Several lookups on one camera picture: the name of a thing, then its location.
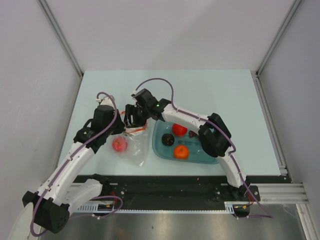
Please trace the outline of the red fake apple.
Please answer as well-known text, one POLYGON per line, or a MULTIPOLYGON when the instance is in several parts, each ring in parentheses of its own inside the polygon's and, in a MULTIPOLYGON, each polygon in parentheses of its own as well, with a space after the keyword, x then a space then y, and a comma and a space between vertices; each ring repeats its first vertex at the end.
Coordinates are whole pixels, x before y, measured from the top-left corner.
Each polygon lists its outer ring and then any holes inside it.
POLYGON ((122 153, 126 151, 128 148, 128 142, 122 136, 118 136, 114 138, 111 145, 112 145, 112 148, 118 153, 122 153))

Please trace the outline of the teal plastic bin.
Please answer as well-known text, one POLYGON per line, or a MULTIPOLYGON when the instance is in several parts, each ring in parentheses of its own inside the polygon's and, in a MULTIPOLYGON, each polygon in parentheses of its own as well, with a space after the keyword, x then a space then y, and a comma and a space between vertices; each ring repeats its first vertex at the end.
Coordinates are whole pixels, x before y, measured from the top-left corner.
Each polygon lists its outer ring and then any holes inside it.
POLYGON ((211 157, 207 153, 205 153, 205 151, 202 149, 199 139, 196 136, 189 136, 189 130, 187 130, 184 136, 174 135, 174 133, 172 132, 173 125, 174 124, 172 122, 155 122, 152 134, 152 149, 158 157, 165 160, 183 161, 195 164, 218 164, 218 161, 214 157, 211 157), (163 144, 163 135, 166 135, 170 139, 173 139, 173 144, 163 144), (178 159, 174 157, 174 149, 178 145, 183 145, 188 148, 189 156, 187 159, 178 159))

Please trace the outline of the aluminium frame post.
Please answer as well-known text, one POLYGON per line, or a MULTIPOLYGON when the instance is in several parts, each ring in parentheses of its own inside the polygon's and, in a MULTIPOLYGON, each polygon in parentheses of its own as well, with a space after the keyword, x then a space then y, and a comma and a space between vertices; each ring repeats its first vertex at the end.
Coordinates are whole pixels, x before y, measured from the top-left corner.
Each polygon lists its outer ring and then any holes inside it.
POLYGON ((53 30, 53 33, 55 34, 57 40, 59 41, 64 53, 66 54, 67 58, 69 59, 73 69, 76 71, 77 75, 80 77, 80 79, 83 78, 84 72, 81 70, 81 67, 70 47, 70 44, 68 43, 49 3, 47 0, 37 0, 36 1, 42 10, 44 16, 46 17, 50 27, 53 30))
POLYGON ((304 0, 294 0, 291 4, 288 12, 286 13, 282 23, 280 24, 280 27, 278 28, 270 46, 268 47, 265 55, 262 58, 261 63, 259 64, 257 70, 255 71, 256 76, 260 76, 265 69, 267 63, 271 59, 272 55, 274 54, 276 48, 280 44, 282 38, 284 37, 286 31, 288 30, 290 24, 292 23, 294 17, 296 16, 299 8, 301 7, 304 0))

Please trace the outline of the left aluminium frame post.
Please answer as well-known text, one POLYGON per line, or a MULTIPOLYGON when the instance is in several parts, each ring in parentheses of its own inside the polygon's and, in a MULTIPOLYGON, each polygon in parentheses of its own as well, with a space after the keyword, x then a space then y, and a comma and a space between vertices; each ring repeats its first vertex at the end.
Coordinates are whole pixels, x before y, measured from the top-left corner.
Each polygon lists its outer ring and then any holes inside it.
POLYGON ((36 1, 42 10, 44 16, 46 17, 50 27, 53 30, 53 33, 55 34, 57 40, 59 41, 64 53, 66 54, 67 58, 69 59, 73 69, 76 71, 77 75, 80 77, 80 79, 83 78, 84 72, 81 70, 81 67, 70 47, 70 44, 68 43, 49 3, 47 0, 37 0, 36 1))

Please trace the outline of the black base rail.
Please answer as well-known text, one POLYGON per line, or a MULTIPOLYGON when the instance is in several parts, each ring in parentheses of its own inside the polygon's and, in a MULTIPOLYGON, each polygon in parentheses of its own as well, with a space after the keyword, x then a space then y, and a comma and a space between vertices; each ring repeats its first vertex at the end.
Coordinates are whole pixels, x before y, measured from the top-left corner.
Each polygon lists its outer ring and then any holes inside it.
MULTIPOLYGON (((249 194, 233 194, 224 176, 115 176, 79 175, 75 183, 88 179, 102 182, 102 195, 115 193, 128 211, 215 211, 225 202, 247 202, 249 194)), ((249 176, 249 189, 260 200, 258 184, 288 183, 280 176, 249 176)))

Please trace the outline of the orange fake orange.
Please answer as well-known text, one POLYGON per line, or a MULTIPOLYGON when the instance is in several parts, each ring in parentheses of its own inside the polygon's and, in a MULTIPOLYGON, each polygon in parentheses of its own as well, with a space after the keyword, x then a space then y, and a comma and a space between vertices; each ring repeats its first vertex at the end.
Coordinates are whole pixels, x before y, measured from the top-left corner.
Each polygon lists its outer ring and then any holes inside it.
POLYGON ((173 150, 173 157, 179 160, 186 160, 190 155, 189 149, 185 145, 177 145, 173 150))

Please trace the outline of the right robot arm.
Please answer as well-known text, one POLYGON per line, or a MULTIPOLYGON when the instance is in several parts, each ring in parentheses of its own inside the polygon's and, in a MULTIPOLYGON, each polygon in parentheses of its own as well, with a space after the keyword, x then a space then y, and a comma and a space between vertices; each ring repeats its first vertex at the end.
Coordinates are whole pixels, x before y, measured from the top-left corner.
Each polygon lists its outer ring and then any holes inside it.
POLYGON ((204 152, 217 159, 225 173, 231 196, 242 201, 252 194, 247 175, 242 172, 234 157, 236 147, 231 133, 222 118, 213 113, 209 116, 196 114, 174 105, 173 100, 157 100, 149 90, 135 91, 134 104, 125 105, 124 122, 130 127, 143 126, 148 119, 171 122, 196 133, 204 152))

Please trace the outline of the dark purple fake plum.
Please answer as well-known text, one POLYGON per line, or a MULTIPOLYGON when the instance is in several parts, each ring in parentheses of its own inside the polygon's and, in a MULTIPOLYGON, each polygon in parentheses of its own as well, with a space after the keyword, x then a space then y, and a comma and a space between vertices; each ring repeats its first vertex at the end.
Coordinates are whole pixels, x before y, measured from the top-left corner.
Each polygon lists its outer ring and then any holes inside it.
POLYGON ((161 142, 164 146, 172 146, 175 143, 175 137, 170 133, 165 133, 161 137, 161 142))

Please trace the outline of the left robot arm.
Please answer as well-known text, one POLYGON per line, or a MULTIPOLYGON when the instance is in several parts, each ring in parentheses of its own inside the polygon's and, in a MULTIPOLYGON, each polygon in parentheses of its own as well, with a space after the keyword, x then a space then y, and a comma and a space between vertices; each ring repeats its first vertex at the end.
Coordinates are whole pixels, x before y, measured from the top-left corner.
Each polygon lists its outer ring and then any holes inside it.
POLYGON ((27 191, 22 197, 26 206, 33 204, 31 223, 54 234, 60 232, 70 216, 90 200, 117 199, 111 194, 109 180, 98 174, 73 191, 68 191, 81 169, 94 157, 110 135, 122 133, 124 123, 117 108, 100 104, 83 128, 73 139, 73 144, 62 164, 35 192, 27 191))

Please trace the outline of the right aluminium frame post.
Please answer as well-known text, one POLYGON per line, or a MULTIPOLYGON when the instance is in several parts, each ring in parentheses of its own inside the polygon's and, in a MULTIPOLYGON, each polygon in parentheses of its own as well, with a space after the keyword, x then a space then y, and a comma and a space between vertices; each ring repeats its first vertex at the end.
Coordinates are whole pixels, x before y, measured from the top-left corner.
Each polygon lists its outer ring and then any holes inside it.
POLYGON ((267 63, 271 59, 272 55, 274 54, 276 48, 280 44, 282 38, 284 37, 286 31, 288 30, 290 24, 292 23, 294 17, 296 16, 299 8, 301 7, 304 0, 294 0, 291 4, 288 12, 286 13, 282 23, 280 24, 280 27, 278 28, 270 46, 268 47, 265 55, 262 58, 261 63, 259 64, 257 70, 255 71, 256 76, 260 76, 265 69, 267 63))

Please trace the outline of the purple fake grape bunch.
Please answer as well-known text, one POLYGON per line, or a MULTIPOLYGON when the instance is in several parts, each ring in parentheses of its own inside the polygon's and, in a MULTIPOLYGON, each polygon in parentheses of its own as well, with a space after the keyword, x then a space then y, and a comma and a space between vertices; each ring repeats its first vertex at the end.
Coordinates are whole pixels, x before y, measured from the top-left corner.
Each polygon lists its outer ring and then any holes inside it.
POLYGON ((195 133, 194 131, 189 131, 188 132, 188 136, 190 137, 190 138, 195 138, 195 137, 198 137, 198 134, 197 133, 195 133))

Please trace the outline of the aluminium side rail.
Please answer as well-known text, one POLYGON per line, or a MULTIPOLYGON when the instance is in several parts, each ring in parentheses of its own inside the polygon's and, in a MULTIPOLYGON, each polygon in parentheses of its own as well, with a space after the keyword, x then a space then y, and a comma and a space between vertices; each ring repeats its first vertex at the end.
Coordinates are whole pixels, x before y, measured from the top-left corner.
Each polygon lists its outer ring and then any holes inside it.
POLYGON ((262 83, 256 72, 251 72, 256 93, 260 102, 262 113, 266 122, 272 147, 280 170, 280 179, 288 180, 286 183, 262 183, 259 184, 261 202, 263 204, 308 204, 309 200, 302 183, 293 183, 286 158, 275 128, 272 114, 264 93, 262 83))

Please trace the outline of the red orange fake peach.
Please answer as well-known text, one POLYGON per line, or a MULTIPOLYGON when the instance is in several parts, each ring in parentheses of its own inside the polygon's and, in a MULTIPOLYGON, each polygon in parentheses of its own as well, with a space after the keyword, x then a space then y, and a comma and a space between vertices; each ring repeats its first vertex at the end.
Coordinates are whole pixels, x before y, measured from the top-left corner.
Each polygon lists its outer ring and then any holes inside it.
POLYGON ((171 128, 172 133, 177 137, 183 137, 187 134, 188 129, 182 125, 174 123, 171 128))

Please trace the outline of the clear zip top bag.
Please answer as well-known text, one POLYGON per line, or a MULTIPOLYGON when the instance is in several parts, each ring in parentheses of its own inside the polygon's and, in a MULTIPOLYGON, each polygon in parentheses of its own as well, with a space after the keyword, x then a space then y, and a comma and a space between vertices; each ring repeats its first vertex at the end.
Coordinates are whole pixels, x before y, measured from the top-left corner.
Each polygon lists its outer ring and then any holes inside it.
MULTIPOLYGON (((120 117, 124 121, 125 111, 120 112, 120 117)), ((148 120, 143 127, 126 127, 121 134, 112 135, 109 143, 111 151, 121 160, 135 166, 142 167, 147 160, 149 152, 150 131, 148 120), (124 152, 116 152, 112 148, 112 141, 116 137, 124 137, 127 140, 128 148, 124 152)))

